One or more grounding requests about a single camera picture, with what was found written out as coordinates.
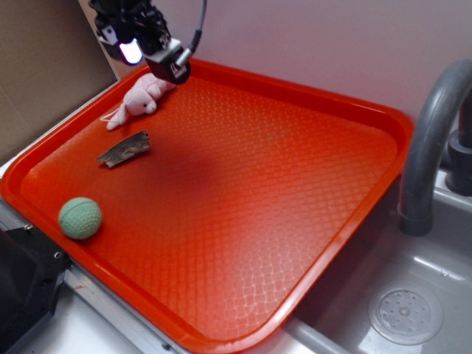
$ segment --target drain cover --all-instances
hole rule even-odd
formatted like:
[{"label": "drain cover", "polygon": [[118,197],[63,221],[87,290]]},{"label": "drain cover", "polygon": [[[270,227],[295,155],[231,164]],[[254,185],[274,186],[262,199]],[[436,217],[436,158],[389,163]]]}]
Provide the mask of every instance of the drain cover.
[{"label": "drain cover", "polygon": [[378,289],[369,302],[375,330],[396,344],[421,344],[433,338],[443,323],[439,300],[428,289],[394,282]]}]

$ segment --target stainless steel sink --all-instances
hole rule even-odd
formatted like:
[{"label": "stainless steel sink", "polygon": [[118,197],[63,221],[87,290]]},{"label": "stainless steel sink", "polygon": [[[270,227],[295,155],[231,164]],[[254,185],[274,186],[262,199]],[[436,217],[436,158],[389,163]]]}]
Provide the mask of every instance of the stainless steel sink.
[{"label": "stainless steel sink", "polygon": [[[398,229],[398,189],[384,196],[294,317],[349,353],[470,353],[472,200],[436,188],[433,230],[412,237]],[[313,351],[343,352],[327,342]]]}]

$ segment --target gray faucet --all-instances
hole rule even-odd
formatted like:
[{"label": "gray faucet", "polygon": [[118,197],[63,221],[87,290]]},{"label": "gray faucet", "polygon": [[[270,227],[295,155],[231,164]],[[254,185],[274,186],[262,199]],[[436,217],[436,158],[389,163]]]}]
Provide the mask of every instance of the gray faucet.
[{"label": "gray faucet", "polygon": [[[472,195],[472,60],[449,66],[437,80],[417,122],[400,187],[400,230],[420,236],[433,225],[432,199],[446,140],[452,171],[446,185]],[[459,129],[449,134],[459,113]]]}]

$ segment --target foam ball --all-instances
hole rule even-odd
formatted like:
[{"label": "foam ball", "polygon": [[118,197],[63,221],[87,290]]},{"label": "foam ball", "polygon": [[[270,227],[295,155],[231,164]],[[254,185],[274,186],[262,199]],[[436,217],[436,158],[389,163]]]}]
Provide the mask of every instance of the foam ball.
[{"label": "foam ball", "polygon": [[102,212],[89,198],[73,198],[59,212],[59,224],[67,236],[84,240],[98,231],[102,224]]}]

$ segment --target pink stuffed animal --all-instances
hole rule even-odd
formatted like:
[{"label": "pink stuffed animal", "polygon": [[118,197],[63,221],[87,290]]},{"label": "pink stuffed animal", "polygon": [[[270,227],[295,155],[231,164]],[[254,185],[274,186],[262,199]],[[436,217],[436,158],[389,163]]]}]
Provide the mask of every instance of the pink stuffed animal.
[{"label": "pink stuffed animal", "polygon": [[152,114],[156,111],[156,101],[169,90],[176,87],[173,83],[158,79],[153,74],[141,76],[134,86],[123,97],[123,103],[112,113],[112,118],[108,116],[100,118],[103,122],[108,122],[106,128],[111,131],[126,122],[126,114],[139,116],[141,114]]}]

